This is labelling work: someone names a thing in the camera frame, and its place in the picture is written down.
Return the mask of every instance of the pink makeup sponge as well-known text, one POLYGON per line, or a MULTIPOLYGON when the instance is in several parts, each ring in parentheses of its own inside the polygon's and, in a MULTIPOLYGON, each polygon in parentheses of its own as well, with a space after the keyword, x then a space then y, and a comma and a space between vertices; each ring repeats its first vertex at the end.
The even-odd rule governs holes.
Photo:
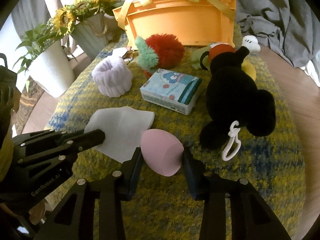
POLYGON ((171 133, 159 129, 145 131, 141 153, 147 165, 163 176, 172 176, 182 165, 182 143, 171 133))

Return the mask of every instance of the white plastic clip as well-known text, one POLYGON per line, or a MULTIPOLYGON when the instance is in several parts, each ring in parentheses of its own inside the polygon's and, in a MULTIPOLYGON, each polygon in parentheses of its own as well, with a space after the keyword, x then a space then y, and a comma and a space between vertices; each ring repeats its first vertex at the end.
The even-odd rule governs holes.
POLYGON ((222 154, 221 154, 221 158, 224 161, 231 160, 237 154, 237 152, 239 151, 239 149, 241 147, 241 141, 238 139, 238 132, 240 131, 240 128, 235 128, 236 125, 239 125, 238 121, 234 121, 230 126, 230 132, 228 133, 228 135, 230 136, 230 139, 229 139, 227 146, 223 149, 222 154), (229 156, 227 156, 234 141, 236 141, 236 143, 238 145, 237 145, 236 149, 229 156))

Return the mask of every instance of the orange plastic bin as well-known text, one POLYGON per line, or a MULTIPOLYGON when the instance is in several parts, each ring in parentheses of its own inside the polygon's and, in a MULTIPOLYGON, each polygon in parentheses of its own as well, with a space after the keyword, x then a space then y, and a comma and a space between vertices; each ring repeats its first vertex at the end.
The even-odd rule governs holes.
POLYGON ((210 42, 233 44, 236 0, 140 0, 113 13, 119 27, 134 45, 137 35, 146 39, 152 34, 169 33, 185 46, 207 46, 210 42))

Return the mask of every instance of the potted plant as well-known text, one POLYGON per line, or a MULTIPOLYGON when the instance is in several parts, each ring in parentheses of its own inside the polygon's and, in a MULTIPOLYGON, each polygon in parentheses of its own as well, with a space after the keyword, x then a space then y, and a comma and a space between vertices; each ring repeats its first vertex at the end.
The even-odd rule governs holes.
POLYGON ((18 73, 26 71, 50 95, 61 96, 75 80, 67 56, 61 46, 62 35, 52 32, 52 22, 39 24, 21 37, 20 47, 26 47, 27 54, 20 57, 18 73))
POLYGON ((104 14, 112 15, 116 0, 75 0, 56 11, 53 29, 61 35, 70 34, 90 59, 95 59, 108 44, 104 14))

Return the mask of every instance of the storage box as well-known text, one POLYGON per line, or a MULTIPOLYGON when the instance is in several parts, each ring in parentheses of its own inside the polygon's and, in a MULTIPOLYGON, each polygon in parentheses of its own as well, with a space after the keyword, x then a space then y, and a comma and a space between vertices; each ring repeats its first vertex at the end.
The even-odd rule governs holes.
POLYGON ((140 92, 145 101, 188 115, 196 104, 201 82, 201 78, 159 68, 140 92))
POLYGON ((126 0, 113 9, 129 46, 137 35, 174 34, 184 46, 207 46, 210 42, 233 44, 236 0, 126 0))

